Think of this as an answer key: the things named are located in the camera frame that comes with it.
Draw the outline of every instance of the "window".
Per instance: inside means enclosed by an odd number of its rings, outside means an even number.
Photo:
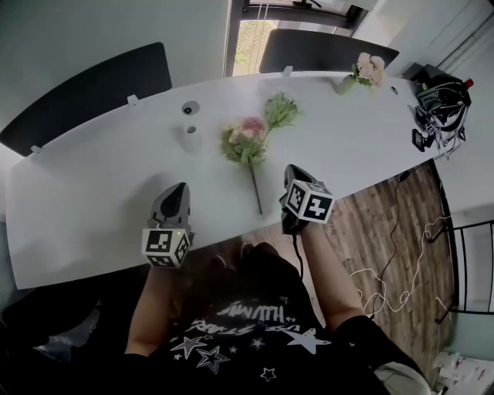
[[[364,9],[340,0],[232,0],[225,76],[258,73],[273,29],[313,30],[350,36],[366,14]]]

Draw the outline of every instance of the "black t-shirt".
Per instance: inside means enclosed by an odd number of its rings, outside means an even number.
[[[141,393],[250,387],[388,393],[375,374],[380,366],[396,362],[419,371],[366,316],[348,319],[334,333],[322,328],[290,268],[282,282],[267,275],[266,267],[262,284],[256,276],[233,275],[223,298],[209,303],[205,293],[208,304],[200,316],[148,358],[124,356],[123,371],[133,377],[136,370],[144,372]],[[279,268],[273,273],[281,276]]]

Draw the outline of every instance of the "white table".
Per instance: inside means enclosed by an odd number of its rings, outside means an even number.
[[[173,89],[99,116],[23,159],[10,174],[6,202],[18,288],[145,263],[140,236],[151,203],[180,181],[191,189],[190,223],[200,248],[280,221],[287,164],[343,197],[439,154],[411,143],[416,100],[407,81],[390,78],[374,92],[355,86],[338,96],[334,86],[343,75],[241,76]],[[270,135],[267,161],[256,174],[260,216],[249,172],[220,151],[220,129],[236,117],[262,115],[266,98],[279,90],[304,115]],[[189,100],[200,103],[197,115],[181,112]],[[190,125],[203,136],[195,155],[178,140]]]

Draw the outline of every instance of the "flower stem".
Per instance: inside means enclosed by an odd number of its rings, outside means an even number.
[[[255,173],[252,162],[249,160],[247,167],[249,168],[250,177],[252,178],[252,183],[254,184],[255,197],[257,198],[257,205],[259,206],[259,213],[262,215],[261,200],[259,199],[259,192],[257,191],[257,183],[255,182]]]

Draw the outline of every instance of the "person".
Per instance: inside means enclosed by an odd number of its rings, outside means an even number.
[[[364,315],[323,227],[309,223],[301,238],[326,328],[297,269],[271,245],[247,244],[236,271],[216,258],[194,280],[176,326],[169,314],[177,272],[150,270],[121,371],[140,377],[140,393],[298,383],[330,393],[430,393],[414,361]]]

